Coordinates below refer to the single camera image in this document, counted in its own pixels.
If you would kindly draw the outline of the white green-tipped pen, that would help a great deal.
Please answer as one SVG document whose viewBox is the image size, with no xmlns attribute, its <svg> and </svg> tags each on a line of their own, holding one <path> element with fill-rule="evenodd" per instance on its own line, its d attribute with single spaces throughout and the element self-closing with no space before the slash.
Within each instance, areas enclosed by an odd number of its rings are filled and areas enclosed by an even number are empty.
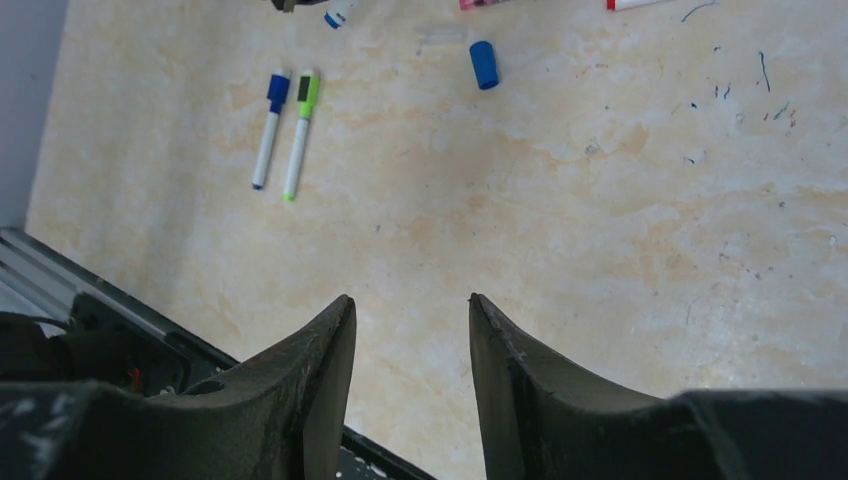
<svg viewBox="0 0 848 480">
<path fill-rule="evenodd" d="M 286 181 L 283 197 L 286 201 L 295 200 L 298 182 L 302 168 L 306 140 L 311 123 L 311 117 L 320 90 L 320 75 L 315 69 L 304 70 L 299 78 L 297 90 L 298 120 L 295 127 L 295 135 L 289 155 Z"/>
</svg>

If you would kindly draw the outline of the large white blue marker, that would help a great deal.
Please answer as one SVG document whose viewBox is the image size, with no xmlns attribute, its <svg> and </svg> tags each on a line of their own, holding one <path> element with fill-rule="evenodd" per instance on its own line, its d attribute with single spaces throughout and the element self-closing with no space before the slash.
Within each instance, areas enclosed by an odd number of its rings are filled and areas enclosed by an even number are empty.
<svg viewBox="0 0 848 480">
<path fill-rule="evenodd" d="M 348 21 L 358 3 L 358 0 L 329 0 L 324 14 L 325 22 L 334 30 L 340 29 Z"/>
</svg>

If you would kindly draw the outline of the blue cylindrical cap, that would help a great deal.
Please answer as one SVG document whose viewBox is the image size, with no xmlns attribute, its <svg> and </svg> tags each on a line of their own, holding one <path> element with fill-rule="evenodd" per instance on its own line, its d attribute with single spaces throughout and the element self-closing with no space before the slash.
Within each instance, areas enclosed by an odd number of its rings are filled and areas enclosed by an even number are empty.
<svg viewBox="0 0 848 480">
<path fill-rule="evenodd" d="M 497 57 L 488 41 L 477 41 L 469 47 L 475 79 L 480 90 L 490 90 L 500 83 Z"/>
</svg>

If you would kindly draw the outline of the white blue-ended marker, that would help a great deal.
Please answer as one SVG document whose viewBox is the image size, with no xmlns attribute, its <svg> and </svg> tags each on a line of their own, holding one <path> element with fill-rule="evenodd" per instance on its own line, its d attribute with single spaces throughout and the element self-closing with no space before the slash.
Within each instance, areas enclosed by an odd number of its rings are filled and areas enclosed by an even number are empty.
<svg viewBox="0 0 848 480">
<path fill-rule="evenodd" d="M 278 69 L 270 77 L 266 98 L 269 109 L 264 123 L 257 159 L 252 175 L 254 190 L 262 190 L 265 186 L 268 169 L 273 153 L 275 136 L 283 106 L 287 101 L 291 84 L 291 75 L 287 70 Z"/>
</svg>

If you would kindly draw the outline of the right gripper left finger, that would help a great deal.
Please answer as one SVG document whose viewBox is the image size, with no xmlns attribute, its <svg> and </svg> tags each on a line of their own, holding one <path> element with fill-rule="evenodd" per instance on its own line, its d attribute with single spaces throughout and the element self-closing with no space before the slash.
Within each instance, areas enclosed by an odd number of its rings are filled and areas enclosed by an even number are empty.
<svg viewBox="0 0 848 480">
<path fill-rule="evenodd" d="M 355 302 L 341 295 L 250 359 L 160 398 L 159 478 L 332 478 L 356 328 Z"/>
</svg>

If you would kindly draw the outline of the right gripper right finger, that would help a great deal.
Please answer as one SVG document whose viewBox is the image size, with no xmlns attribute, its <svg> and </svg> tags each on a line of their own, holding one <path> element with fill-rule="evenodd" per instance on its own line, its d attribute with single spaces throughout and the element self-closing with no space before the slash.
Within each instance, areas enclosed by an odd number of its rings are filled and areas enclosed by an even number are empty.
<svg viewBox="0 0 848 480">
<path fill-rule="evenodd" d="M 472 376 L 489 479 L 602 478 L 616 437 L 658 398 L 567 359 L 486 296 L 469 299 Z"/>
</svg>

